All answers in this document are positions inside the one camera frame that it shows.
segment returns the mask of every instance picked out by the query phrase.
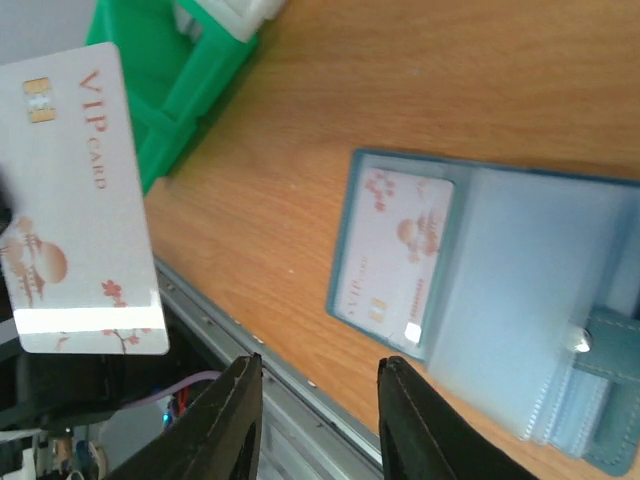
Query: wooden table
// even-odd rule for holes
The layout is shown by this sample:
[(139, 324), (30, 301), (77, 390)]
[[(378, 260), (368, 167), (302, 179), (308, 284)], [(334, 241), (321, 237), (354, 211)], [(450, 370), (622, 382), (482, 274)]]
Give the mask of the wooden table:
[[(291, 0), (149, 195), (154, 249), (376, 431), (391, 352), (324, 311), (352, 150), (640, 178), (638, 25), (637, 2)], [(541, 478), (607, 478), (447, 398)]]

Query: green plastic basket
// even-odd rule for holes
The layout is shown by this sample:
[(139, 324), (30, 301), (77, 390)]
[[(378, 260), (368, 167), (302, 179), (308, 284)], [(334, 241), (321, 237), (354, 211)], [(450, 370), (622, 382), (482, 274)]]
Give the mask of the green plastic basket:
[(196, 44), (176, 29), (172, 0), (98, 0), (87, 39), (120, 50), (145, 194), (257, 45), (233, 38), (195, 0), (180, 4), (202, 25)]

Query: card holder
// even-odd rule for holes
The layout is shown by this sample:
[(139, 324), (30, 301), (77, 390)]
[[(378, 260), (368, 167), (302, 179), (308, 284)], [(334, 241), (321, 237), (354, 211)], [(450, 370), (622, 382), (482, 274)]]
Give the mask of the card holder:
[[(426, 305), (419, 310), (419, 336), (413, 339), (418, 341), (405, 340), (407, 320), (401, 315), (391, 319), (396, 324), (381, 330), (339, 308), (345, 285), (351, 285), (346, 265), (358, 253), (354, 239), (364, 238), (353, 232), (362, 230), (362, 222), (378, 222), (360, 213), (359, 191), (372, 169), (453, 184)], [(629, 393), (636, 386), (596, 370), (616, 377), (631, 365), (608, 365), (600, 359), (604, 342), (599, 337), (604, 334), (592, 325), (600, 322), (602, 312), (609, 312), (598, 307), (608, 305), (604, 297), (624, 303), (633, 290), (627, 277), (635, 275), (640, 281), (640, 269), (632, 268), (626, 277), (615, 272), (626, 265), (616, 252), (633, 243), (631, 219), (640, 236), (638, 205), (640, 188), (632, 182), (358, 151), (327, 310), (423, 360), (438, 383), (519, 438), (551, 443), (609, 473), (626, 471), (640, 434), (636, 397)], [(376, 233), (380, 246), (373, 242), (367, 251), (382, 249), (385, 258), (392, 257), (395, 247), (389, 235)], [(393, 302), (410, 303), (407, 284), (393, 276), (401, 271), (376, 271), (371, 276), (386, 282)], [(366, 290), (367, 284), (358, 287)], [(601, 344), (594, 347), (595, 356), (579, 353), (575, 341), (584, 329), (594, 345)], [(620, 340), (607, 335), (614, 343)], [(635, 345), (640, 352), (640, 341)]]

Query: wallet strap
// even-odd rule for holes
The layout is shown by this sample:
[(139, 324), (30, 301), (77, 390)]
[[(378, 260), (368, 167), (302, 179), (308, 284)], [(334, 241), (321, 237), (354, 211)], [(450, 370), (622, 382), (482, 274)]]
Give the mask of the wallet strap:
[(578, 354), (575, 367), (618, 384), (640, 387), (640, 322), (597, 308), (586, 328), (591, 349)]

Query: wire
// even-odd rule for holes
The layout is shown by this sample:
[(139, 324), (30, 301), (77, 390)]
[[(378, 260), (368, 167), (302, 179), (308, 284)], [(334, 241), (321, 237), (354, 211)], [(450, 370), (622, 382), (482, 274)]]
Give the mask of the wire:
[(167, 397), (169, 395), (173, 395), (176, 392), (179, 392), (180, 390), (182, 390), (185, 387), (188, 387), (189, 385), (193, 385), (194, 383), (198, 383), (198, 382), (203, 382), (205, 380), (217, 380), (219, 376), (220, 376), (220, 372), (216, 372), (213, 370), (206, 370), (204, 372), (196, 373), (188, 376), (187, 378), (179, 381), (178, 383), (176, 383), (175, 385), (172, 385), (169, 388), (165, 388), (164, 390), (158, 393), (154, 393), (149, 397), (143, 398), (141, 400), (136, 400), (135, 402), (127, 403), (122, 408), (125, 409), (125, 408), (141, 407), (143, 405), (147, 405), (152, 402), (157, 402), (158, 400), (161, 400), (164, 397)]

